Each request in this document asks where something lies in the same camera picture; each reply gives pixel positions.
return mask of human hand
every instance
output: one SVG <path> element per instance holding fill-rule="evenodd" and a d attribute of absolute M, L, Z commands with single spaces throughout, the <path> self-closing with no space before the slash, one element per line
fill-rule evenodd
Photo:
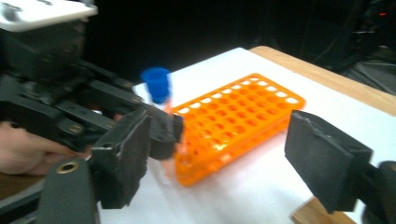
<path fill-rule="evenodd" d="M 71 158 L 86 158 L 90 154 L 77 153 L 68 147 L 22 128 L 12 127 L 10 122 L 0 121 L 0 172 L 8 175 L 44 175 L 50 167 Z"/>

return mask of white table surface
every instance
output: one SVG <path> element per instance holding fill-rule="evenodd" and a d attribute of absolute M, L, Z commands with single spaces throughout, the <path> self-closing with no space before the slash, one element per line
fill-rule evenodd
<path fill-rule="evenodd" d="M 180 105 L 251 73 L 259 73 L 303 96 L 303 111 L 326 119 L 375 151 L 372 164 L 396 161 L 396 118 L 292 73 L 245 49 L 233 49 L 174 72 L 173 104 Z M 147 99 L 144 85 L 136 92 Z M 100 209 L 102 223 L 292 223 L 290 215 L 312 193 L 284 157 L 286 132 L 198 184 L 165 186 L 158 162 L 148 173 L 130 206 Z M 361 223 L 363 204 L 346 213 Z"/>

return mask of blue cap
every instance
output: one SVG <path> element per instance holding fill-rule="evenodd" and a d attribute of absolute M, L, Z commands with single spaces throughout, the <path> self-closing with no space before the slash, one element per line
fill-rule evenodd
<path fill-rule="evenodd" d="M 140 76 L 148 86 L 151 100 L 155 104 L 163 104 L 169 98 L 169 70 L 162 67 L 151 67 L 144 70 Z"/>

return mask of orange test tube rack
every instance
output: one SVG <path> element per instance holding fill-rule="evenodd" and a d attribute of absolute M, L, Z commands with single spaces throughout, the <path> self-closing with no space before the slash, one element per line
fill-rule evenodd
<path fill-rule="evenodd" d="M 303 97 L 251 74 L 173 109 L 184 118 L 186 148 L 175 153 L 176 178 L 191 186 L 285 130 Z"/>

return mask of test tube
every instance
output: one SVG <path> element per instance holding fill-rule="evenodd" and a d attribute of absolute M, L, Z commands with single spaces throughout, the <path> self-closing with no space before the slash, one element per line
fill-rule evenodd
<path fill-rule="evenodd" d="M 142 72 L 141 77 L 146 82 L 150 95 L 150 104 L 170 115 L 166 123 L 168 132 L 173 131 L 172 97 L 169 84 L 170 72 L 162 67 L 151 67 Z M 173 158 L 161 161 L 160 179 L 164 184 L 171 184 L 174 176 Z"/>

